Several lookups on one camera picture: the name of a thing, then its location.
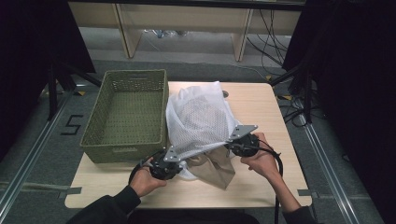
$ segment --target gray carpet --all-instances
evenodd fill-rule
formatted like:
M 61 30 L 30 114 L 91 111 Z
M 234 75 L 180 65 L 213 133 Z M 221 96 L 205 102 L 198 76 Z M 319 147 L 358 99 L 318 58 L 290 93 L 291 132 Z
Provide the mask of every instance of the gray carpet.
M 230 65 L 214 64 L 189 64 L 189 63 L 128 63 L 128 62 L 109 62 L 93 61 L 97 74 L 93 75 L 98 79 L 103 78 L 107 70 L 123 69 L 166 69 L 169 80 L 176 81 L 231 81 L 231 82 L 265 82 L 268 73 L 260 67 L 239 68 Z M 282 74 L 282 69 L 271 68 L 272 73 Z M 82 136 L 92 106 L 96 99 L 99 89 L 79 77 L 75 77 L 79 84 L 86 84 L 85 87 L 78 87 L 78 91 L 85 91 L 83 96 L 74 95 L 67 103 L 64 112 L 49 139 L 44 151 L 42 152 L 27 182 L 52 185 L 54 189 L 37 190 L 25 189 L 11 207 L 5 223 L 64 223 L 69 217 L 73 216 L 77 210 L 67 209 L 64 206 L 64 198 L 59 198 L 63 188 L 70 186 L 74 174 L 78 168 L 82 150 L 79 148 L 79 141 Z M 281 83 L 274 89 L 276 94 L 287 94 L 289 82 Z M 14 148 L 7 155 L 5 160 L 0 163 L 1 181 L 9 181 L 16 173 L 19 165 L 27 154 L 28 149 L 35 141 L 35 137 L 42 129 L 47 118 L 48 104 L 46 97 L 37 107 L 27 124 L 24 133 Z M 280 105 L 289 105 L 290 101 L 279 100 Z M 281 107 L 285 114 L 287 107 Z M 72 115 L 82 115 L 82 118 L 73 118 L 73 122 L 81 125 L 77 135 L 62 135 L 70 133 L 74 128 L 66 127 L 67 121 Z M 376 212 L 371 200 L 356 177 L 353 167 L 342 159 L 343 150 L 340 148 L 331 126 L 325 119 L 314 117 L 314 126 L 322 141 L 328 149 L 329 157 L 337 174 L 339 174 L 342 184 L 346 188 L 348 196 L 353 200 L 354 207 L 362 223 L 377 224 L 382 223 L 379 214 Z M 345 223 L 338 204 L 332 196 L 327 180 L 321 171 L 317 157 L 310 146 L 304 132 L 304 128 L 298 128 L 287 123 L 290 138 L 295 146 L 298 158 L 302 165 L 304 176 L 308 187 L 314 191 L 314 204 L 312 210 L 318 216 L 319 222 L 324 223 Z M 273 208 L 247 209 L 247 213 L 255 216 L 260 223 L 273 223 Z

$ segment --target wooden table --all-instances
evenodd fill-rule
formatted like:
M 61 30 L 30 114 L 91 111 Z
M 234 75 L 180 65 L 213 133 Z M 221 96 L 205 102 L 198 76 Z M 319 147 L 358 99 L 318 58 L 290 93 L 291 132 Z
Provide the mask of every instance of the wooden table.
M 169 82 L 170 94 L 198 82 Z M 301 166 L 290 141 L 272 87 L 262 83 L 221 83 L 229 93 L 233 115 L 242 124 L 256 124 L 269 144 L 281 154 L 284 179 L 301 205 L 312 203 L 310 196 L 299 196 L 297 189 L 307 189 Z M 180 177 L 168 180 L 165 188 L 143 197 L 139 208 L 249 208 L 275 205 L 275 194 L 267 180 L 249 171 L 240 158 L 232 158 L 235 176 L 226 190 L 201 180 L 186 181 Z M 65 205 L 82 208 L 104 195 L 115 195 L 128 182 L 134 168 L 129 163 L 94 164 L 83 155 L 71 188 L 82 187 L 80 194 L 70 194 Z

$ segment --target person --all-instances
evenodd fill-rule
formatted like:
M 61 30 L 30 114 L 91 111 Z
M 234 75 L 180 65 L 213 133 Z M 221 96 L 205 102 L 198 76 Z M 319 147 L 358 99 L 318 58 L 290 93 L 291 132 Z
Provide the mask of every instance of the person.
M 270 149 L 265 139 L 264 133 L 254 133 L 260 140 L 260 147 Z M 282 213 L 288 224 L 294 223 L 317 223 L 311 216 L 309 207 L 301 206 L 295 197 L 291 194 L 288 186 L 283 181 L 283 178 L 277 170 L 276 160 L 274 157 L 265 151 L 258 151 L 252 157 L 241 158 L 242 163 L 248 165 L 248 169 L 255 171 L 259 175 L 265 177 L 276 193 L 281 206 Z M 151 215 L 150 210 L 142 211 L 143 215 L 137 210 L 132 212 L 140 204 L 140 198 L 150 194 L 157 188 L 165 187 L 166 181 L 156 179 L 151 176 L 148 167 L 141 167 L 133 176 L 132 181 L 119 194 L 114 197 L 104 196 L 97 201 L 89 204 L 87 207 L 79 211 L 70 220 L 68 224 L 82 224 L 82 223 L 259 223 L 254 217 L 247 214 L 237 214 L 228 212 L 226 216 L 220 210 L 197 212 L 198 216 L 180 216 L 180 213 L 175 215 L 178 211 L 165 210 L 161 215 Z M 222 222 L 214 220 L 203 220 L 203 217 L 212 217 L 218 214 L 218 217 L 228 217 Z

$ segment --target black sleeve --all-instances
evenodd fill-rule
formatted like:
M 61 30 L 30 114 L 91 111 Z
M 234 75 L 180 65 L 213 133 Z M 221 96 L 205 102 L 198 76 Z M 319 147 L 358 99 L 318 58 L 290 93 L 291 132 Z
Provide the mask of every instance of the black sleeve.
M 309 211 L 308 206 L 301 207 L 291 213 L 283 213 L 288 224 L 317 224 Z
M 114 197 L 107 195 L 91 203 L 67 221 L 67 224 L 126 224 L 127 215 L 139 204 L 136 192 L 127 186 Z

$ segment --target floor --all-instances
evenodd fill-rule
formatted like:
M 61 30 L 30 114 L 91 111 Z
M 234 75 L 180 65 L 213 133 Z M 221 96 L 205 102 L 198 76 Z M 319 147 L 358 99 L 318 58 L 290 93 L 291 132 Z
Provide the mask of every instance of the floor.
M 244 73 L 251 73 L 259 77 L 258 81 L 264 82 L 271 77 L 284 73 L 277 63 L 255 50 L 249 43 L 246 45 L 242 62 L 236 62 L 233 57 L 233 45 L 229 34 L 187 32 L 178 35 L 167 31 L 166 35 L 159 38 L 153 31 L 143 33 L 138 49 L 132 59 L 126 59 L 120 34 L 114 29 L 80 28 L 87 48 L 94 61 L 108 61 L 119 63 L 175 63 L 175 64 L 207 64 L 229 65 L 234 70 L 242 69 Z M 285 47 L 290 42 L 290 36 L 278 36 L 279 42 Z M 249 39 L 259 48 L 264 43 L 256 35 Z M 266 47 L 266 52 L 281 61 L 274 48 Z M 288 95 L 287 87 L 290 81 L 286 80 L 274 88 L 277 95 Z M 79 85 L 87 85 L 84 80 L 78 79 Z M 66 115 L 78 115 L 83 106 L 92 107 L 95 94 L 87 91 L 84 98 L 68 96 L 67 106 L 60 123 L 66 123 Z M 21 140 L 14 146 L 7 158 L 0 164 L 0 189 L 4 194 L 9 182 L 18 173 L 29 152 L 35 147 L 36 139 L 40 138 L 43 129 L 51 129 L 52 135 L 62 134 L 65 127 L 59 125 L 46 126 L 47 95 L 44 93 L 40 99 L 41 106 L 32 115 L 31 121 L 21 135 Z M 301 103 L 294 100 L 279 100 L 279 106 L 284 116 L 298 110 Z M 305 179 L 313 197 L 311 210 L 321 223 L 383 223 L 376 212 L 370 197 L 354 173 L 353 167 L 343 157 L 344 151 L 337 142 L 330 124 L 320 109 L 312 111 L 314 114 L 311 126 L 299 127 L 304 123 L 303 116 L 287 122 L 290 138 L 298 154 Z M 81 135 L 71 136 L 70 142 L 76 144 L 75 139 Z M 65 142 L 57 142 L 50 137 L 44 139 L 48 148 L 57 148 Z M 36 155 L 36 164 L 31 168 L 26 177 L 21 192 L 15 197 L 12 206 L 8 208 L 6 218 L 0 223 L 53 223 L 53 220 L 67 220 L 77 210 L 64 207 L 64 195 L 70 185 L 71 175 L 63 175 L 62 170 L 78 165 L 80 151 L 54 155 L 51 150 L 45 149 Z M 274 209 L 247 209 L 247 213 L 256 217 L 260 223 L 272 223 Z

